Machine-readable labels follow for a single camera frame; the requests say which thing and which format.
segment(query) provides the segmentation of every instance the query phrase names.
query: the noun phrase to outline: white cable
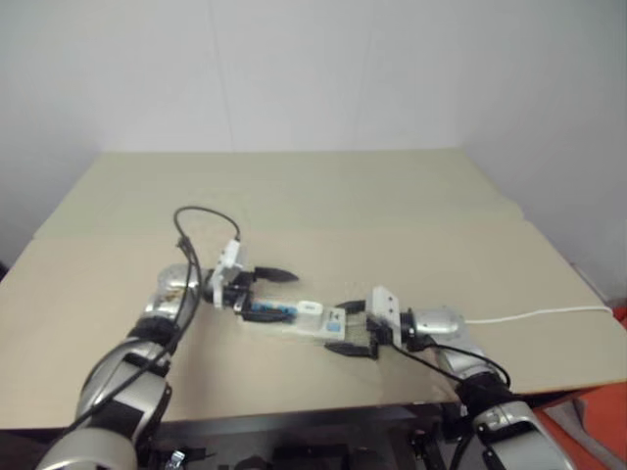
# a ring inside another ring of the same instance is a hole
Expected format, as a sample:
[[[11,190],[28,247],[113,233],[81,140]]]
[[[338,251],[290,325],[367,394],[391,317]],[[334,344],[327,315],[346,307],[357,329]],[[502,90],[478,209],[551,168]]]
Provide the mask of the white cable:
[[[530,316],[544,315],[546,313],[566,313],[569,311],[590,311],[590,310],[602,310],[613,314],[611,308],[603,305],[590,305],[590,306],[567,306],[566,308],[546,308],[543,310],[528,311],[527,313],[520,313],[518,315],[504,316],[502,318],[488,318],[485,320],[467,320],[469,325],[487,325],[489,323],[503,323],[504,321],[520,320],[522,318],[529,318]]]

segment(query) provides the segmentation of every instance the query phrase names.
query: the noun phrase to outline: white wall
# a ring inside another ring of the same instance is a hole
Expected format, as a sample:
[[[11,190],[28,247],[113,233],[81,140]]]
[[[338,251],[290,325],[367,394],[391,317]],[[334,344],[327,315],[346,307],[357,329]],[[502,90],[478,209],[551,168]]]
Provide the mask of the white wall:
[[[463,146],[623,296],[625,5],[5,0],[0,259],[104,150]]]

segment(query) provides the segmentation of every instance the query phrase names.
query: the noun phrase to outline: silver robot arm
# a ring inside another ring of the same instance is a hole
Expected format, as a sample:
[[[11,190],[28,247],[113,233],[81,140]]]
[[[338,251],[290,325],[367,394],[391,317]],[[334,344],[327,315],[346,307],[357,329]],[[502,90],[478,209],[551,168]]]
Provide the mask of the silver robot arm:
[[[171,266],[159,276],[157,292],[122,343],[93,368],[83,385],[76,417],[99,403],[163,351],[189,320],[201,283],[193,270],[183,302],[187,266]],[[113,400],[63,436],[46,453],[38,470],[59,468],[137,468],[136,450],[161,422],[171,396],[166,381],[172,352],[167,352]]]
[[[399,300],[382,286],[372,290],[366,312],[385,324],[392,343],[409,352],[426,345],[484,355],[472,341],[463,317],[447,309],[401,313]],[[529,405],[517,398],[491,364],[459,352],[436,349],[440,366],[460,379],[455,391],[472,418],[490,470],[575,470],[575,466]]]

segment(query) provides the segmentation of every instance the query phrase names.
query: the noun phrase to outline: beige tabletop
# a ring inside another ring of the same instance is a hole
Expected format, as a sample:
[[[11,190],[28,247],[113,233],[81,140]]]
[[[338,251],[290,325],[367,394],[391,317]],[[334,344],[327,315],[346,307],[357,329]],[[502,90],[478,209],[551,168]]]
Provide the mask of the beige tabletop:
[[[105,156],[0,284],[0,428],[72,420],[87,371],[132,327],[160,269],[181,261],[170,216],[186,203],[233,213],[251,265],[301,277],[260,282],[261,295],[335,304],[382,284],[402,307],[448,305],[468,319],[599,304],[460,152]],[[230,227],[202,215],[185,221],[211,265]],[[602,311],[470,328],[518,392],[627,373],[624,332]],[[167,420],[453,397],[444,380],[393,351],[378,361],[347,358],[251,332],[208,305],[168,379]]]

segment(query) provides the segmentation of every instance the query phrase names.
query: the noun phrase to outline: table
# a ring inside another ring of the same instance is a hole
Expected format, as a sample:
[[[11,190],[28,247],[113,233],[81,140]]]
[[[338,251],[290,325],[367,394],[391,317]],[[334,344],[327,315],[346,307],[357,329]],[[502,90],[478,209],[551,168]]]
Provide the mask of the table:
[[[181,262],[171,213],[223,210],[250,265],[290,285],[257,292],[334,304],[377,284],[402,307],[466,318],[600,301],[542,234],[456,150],[354,154],[105,155],[76,184],[0,285],[0,428],[61,427],[85,374],[132,327],[158,272]],[[231,236],[218,218],[185,223],[204,265]],[[605,312],[472,325],[517,392],[623,380],[626,342]],[[204,305],[168,379],[165,419],[251,416],[451,400],[433,372],[383,349],[378,361],[242,328]]]

